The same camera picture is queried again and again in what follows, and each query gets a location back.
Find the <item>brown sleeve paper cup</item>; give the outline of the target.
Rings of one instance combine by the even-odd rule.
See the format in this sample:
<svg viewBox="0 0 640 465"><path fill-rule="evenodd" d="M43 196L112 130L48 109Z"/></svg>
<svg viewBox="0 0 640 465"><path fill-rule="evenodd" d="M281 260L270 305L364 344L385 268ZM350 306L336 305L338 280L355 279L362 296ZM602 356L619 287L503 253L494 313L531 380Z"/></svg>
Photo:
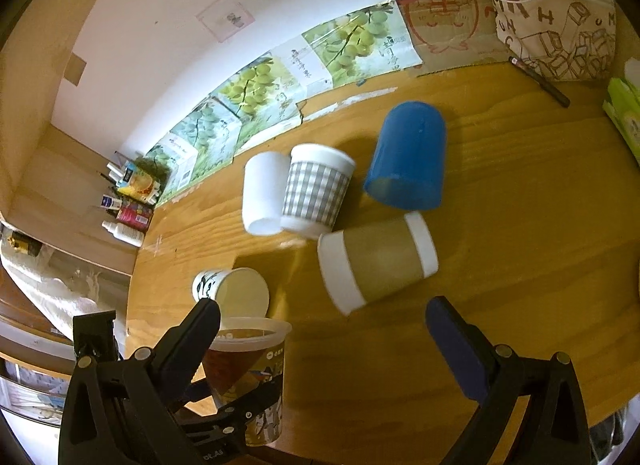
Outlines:
<svg viewBox="0 0 640 465"><path fill-rule="evenodd" d="M334 306L350 315L434 275L439 261L419 212L323 234L321 277Z"/></svg>

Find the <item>plain white paper cup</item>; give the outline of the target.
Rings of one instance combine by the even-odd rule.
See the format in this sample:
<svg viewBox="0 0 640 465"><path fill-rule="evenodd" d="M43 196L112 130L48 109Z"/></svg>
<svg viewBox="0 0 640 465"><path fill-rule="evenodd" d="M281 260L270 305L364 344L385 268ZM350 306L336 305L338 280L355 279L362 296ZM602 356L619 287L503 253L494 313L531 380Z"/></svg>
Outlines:
<svg viewBox="0 0 640 465"><path fill-rule="evenodd" d="M241 216L244 229L256 237L280 233L286 181L291 159L279 152L262 152L244 167Z"/></svg>

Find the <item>green grape printed box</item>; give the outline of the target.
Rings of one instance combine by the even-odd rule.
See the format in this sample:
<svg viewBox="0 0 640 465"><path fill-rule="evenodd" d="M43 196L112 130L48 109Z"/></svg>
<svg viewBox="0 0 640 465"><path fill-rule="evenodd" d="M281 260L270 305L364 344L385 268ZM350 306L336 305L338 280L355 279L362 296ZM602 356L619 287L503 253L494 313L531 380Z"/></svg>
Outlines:
<svg viewBox="0 0 640 465"><path fill-rule="evenodd" d="M420 62L396 2L318 24L266 51L209 92L146 153L146 168L164 181L157 202L298 126L301 102Z"/></svg>

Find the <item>white spray bottle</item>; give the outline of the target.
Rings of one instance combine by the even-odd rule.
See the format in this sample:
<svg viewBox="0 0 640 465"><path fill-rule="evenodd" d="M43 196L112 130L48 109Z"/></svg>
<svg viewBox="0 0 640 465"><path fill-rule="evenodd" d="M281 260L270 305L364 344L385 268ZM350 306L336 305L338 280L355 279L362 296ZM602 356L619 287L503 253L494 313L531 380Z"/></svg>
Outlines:
<svg viewBox="0 0 640 465"><path fill-rule="evenodd" d="M121 222L102 222L102 227L111 235L124 243L139 248L144 241L144 234Z"/></svg>

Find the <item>green tissue pack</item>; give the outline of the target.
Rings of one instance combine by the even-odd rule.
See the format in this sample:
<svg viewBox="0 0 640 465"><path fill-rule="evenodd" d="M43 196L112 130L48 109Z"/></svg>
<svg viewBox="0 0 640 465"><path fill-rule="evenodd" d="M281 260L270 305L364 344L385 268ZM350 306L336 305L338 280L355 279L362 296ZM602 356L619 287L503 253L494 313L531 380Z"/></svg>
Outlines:
<svg viewBox="0 0 640 465"><path fill-rule="evenodd" d="M639 60L630 58L622 77L608 82L608 98L603 102L604 112L625 140L637 164L640 164L640 92Z"/></svg>

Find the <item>blue plastic cup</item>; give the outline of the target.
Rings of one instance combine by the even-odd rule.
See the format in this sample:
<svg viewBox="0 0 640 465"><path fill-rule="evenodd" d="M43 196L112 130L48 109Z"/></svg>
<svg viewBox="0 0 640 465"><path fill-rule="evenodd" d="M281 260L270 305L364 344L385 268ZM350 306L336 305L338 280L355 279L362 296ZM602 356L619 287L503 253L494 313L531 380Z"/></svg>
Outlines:
<svg viewBox="0 0 640 465"><path fill-rule="evenodd" d="M363 190L384 205L426 211L442 203L447 130L439 110L407 101L386 115Z"/></svg>

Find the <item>grey checkered paper cup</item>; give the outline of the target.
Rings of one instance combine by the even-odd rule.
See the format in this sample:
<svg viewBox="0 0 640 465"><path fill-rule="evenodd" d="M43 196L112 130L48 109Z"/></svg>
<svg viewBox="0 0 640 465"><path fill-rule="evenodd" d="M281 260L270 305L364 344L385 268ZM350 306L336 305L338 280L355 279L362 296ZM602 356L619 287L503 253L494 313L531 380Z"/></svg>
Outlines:
<svg viewBox="0 0 640 465"><path fill-rule="evenodd" d="M333 230L355 161L322 144L297 144L291 151L281 215L283 230L318 239Z"/></svg>

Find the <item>brown cardboard with drawing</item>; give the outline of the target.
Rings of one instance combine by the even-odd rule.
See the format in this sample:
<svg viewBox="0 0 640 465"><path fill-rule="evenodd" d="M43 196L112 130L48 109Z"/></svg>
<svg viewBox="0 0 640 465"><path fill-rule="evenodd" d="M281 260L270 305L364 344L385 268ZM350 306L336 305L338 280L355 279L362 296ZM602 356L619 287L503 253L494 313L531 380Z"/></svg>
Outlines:
<svg viewBox="0 0 640 465"><path fill-rule="evenodd" d="M498 39L492 0L398 0L422 75L503 63L510 50Z"/></svg>

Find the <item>dark pen on desk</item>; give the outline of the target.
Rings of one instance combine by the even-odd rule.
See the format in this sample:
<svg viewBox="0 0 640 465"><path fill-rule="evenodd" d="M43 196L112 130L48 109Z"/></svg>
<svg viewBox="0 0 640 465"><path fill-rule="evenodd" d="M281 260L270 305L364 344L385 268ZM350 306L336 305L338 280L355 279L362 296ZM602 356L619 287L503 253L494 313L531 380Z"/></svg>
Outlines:
<svg viewBox="0 0 640 465"><path fill-rule="evenodd" d="M560 103L563 108L568 108L570 106L570 99L568 99L560 89L556 88L553 84L545 80L523 60L514 56L510 56L509 62L512 64L512 66L515 66L532 80L534 80L544 92L547 92L547 94L550 95L557 103Z"/></svg>

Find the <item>red printed plastic cup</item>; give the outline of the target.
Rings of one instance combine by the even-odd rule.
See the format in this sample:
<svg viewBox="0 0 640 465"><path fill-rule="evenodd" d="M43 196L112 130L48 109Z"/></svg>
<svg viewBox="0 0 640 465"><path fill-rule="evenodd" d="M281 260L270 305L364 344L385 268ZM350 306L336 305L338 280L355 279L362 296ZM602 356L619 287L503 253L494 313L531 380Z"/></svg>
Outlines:
<svg viewBox="0 0 640 465"><path fill-rule="evenodd" d="M284 370L284 345L292 325L258 317L229 317L203 358L216 407L241 398Z"/></svg>

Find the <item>white panda paper cup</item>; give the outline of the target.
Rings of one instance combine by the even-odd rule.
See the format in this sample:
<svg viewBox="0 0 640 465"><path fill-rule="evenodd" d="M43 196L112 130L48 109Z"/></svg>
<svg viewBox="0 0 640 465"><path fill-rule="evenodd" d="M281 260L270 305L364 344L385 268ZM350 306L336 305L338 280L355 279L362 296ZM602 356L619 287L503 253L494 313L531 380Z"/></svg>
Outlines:
<svg viewBox="0 0 640 465"><path fill-rule="evenodd" d="M191 286L195 301L215 300L222 318L265 317L270 304L266 281L254 269L205 270Z"/></svg>

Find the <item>wooden bookshelf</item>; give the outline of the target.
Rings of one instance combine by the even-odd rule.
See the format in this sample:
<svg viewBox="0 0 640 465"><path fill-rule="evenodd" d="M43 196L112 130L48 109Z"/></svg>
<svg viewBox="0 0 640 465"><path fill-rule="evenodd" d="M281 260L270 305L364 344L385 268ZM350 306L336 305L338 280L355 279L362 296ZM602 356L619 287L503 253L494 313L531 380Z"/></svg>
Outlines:
<svg viewBox="0 0 640 465"><path fill-rule="evenodd" d="M1 219L129 275L136 249L102 226L106 159L52 124L58 86L95 2L11 0L1 9Z"/></svg>

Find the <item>pink tube container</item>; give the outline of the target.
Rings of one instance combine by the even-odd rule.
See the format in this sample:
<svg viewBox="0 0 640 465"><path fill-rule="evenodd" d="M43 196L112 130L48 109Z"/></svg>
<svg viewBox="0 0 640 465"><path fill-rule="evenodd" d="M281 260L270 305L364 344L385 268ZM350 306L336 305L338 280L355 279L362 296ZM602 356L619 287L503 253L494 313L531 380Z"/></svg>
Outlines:
<svg viewBox="0 0 640 465"><path fill-rule="evenodd" d="M127 198L116 198L104 194L101 207L118 222L140 231L146 232L151 225L153 208Z"/></svg>

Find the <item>beige printed fabric bag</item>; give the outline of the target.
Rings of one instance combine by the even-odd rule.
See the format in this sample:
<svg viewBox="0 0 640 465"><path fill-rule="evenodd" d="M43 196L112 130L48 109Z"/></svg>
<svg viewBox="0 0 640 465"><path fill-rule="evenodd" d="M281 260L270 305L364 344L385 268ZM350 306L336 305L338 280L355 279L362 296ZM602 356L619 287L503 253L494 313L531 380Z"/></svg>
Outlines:
<svg viewBox="0 0 640 465"><path fill-rule="evenodd" d="M497 36L514 57L557 82L608 77L616 46L614 0L492 0Z"/></svg>

